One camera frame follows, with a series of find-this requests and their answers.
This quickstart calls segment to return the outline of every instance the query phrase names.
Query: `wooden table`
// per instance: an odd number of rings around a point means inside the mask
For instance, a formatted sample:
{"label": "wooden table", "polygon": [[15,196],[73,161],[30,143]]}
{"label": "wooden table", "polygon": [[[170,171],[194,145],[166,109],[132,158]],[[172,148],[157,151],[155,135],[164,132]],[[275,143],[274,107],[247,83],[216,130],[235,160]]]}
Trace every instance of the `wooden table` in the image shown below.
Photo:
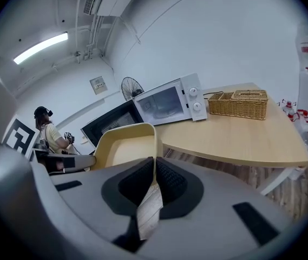
{"label": "wooden table", "polygon": [[[254,83],[244,83],[208,89],[204,93],[237,89],[259,87]],[[179,152],[230,164],[278,168],[258,187],[262,194],[278,186],[295,167],[308,165],[308,152],[300,135],[271,98],[265,120],[210,115],[207,100],[205,105],[207,120],[156,126],[162,143]]]}

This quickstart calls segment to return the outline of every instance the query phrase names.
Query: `microwave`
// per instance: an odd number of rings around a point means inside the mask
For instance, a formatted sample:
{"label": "microwave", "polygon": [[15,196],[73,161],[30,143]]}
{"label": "microwave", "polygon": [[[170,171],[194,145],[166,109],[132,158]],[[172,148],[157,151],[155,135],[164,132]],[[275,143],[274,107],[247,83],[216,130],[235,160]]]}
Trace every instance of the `microwave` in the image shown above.
{"label": "microwave", "polygon": [[144,122],[152,125],[207,118],[197,73],[186,75],[133,98]]}
{"label": "microwave", "polygon": [[106,131],[147,122],[152,125],[207,118],[197,73],[144,92],[85,125],[81,130],[96,147]]}

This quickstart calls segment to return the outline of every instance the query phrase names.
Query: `ceiling light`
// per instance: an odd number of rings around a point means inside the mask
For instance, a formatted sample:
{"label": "ceiling light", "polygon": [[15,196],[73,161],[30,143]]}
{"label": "ceiling light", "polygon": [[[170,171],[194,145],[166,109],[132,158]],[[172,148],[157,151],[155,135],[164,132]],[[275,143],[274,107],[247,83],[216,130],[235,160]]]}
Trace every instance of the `ceiling light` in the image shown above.
{"label": "ceiling light", "polygon": [[47,48],[51,45],[54,45],[56,43],[65,41],[68,39],[67,33],[63,33],[61,35],[58,35],[56,37],[52,37],[46,41],[43,41],[30,49],[26,50],[25,52],[22,52],[19,56],[17,56],[14,61],[16,64],[20,64],[21,62],[25,61],[28,57],[31,57],[33,54],[36,54],[37,52],[43,50],[44,48]]}

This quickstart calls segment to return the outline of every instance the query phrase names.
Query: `strap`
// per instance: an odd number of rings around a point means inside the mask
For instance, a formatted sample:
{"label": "strap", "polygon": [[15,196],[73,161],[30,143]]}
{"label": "strap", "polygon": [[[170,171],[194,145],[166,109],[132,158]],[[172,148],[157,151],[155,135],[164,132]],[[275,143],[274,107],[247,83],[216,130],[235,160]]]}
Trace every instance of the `strap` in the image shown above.
{"label": "strap", "polygon": [[[44,139],[45,139],[45,141],[48,143],[48,139],[47,139],[47,127],[48,127],[48,125],[49,124],[47,124],[46,126],[45,126],[45,128],[43,129],[44,130]],[[49,145],[49,150],[50,151],[52,151],[54,154],[56,154],[56,152],[50,147],[50,145]]]}

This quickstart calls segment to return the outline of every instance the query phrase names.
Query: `microwave knob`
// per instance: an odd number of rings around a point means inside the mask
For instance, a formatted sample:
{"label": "microwave knob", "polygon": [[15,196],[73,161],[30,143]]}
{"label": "microwave knob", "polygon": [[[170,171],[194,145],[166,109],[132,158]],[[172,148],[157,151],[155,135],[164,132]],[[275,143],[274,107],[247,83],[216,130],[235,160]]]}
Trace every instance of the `microwave knob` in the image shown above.
{"label": "microwave knob", "polygon": [[193,103],[193,109],[197,112],[199,112],[202,109],[202,105],[199,102]]}
{"label": "microwave knob", "polygon": [[191,88],[189,91],[191,96],[197,96],[198,90],[196,88]]}

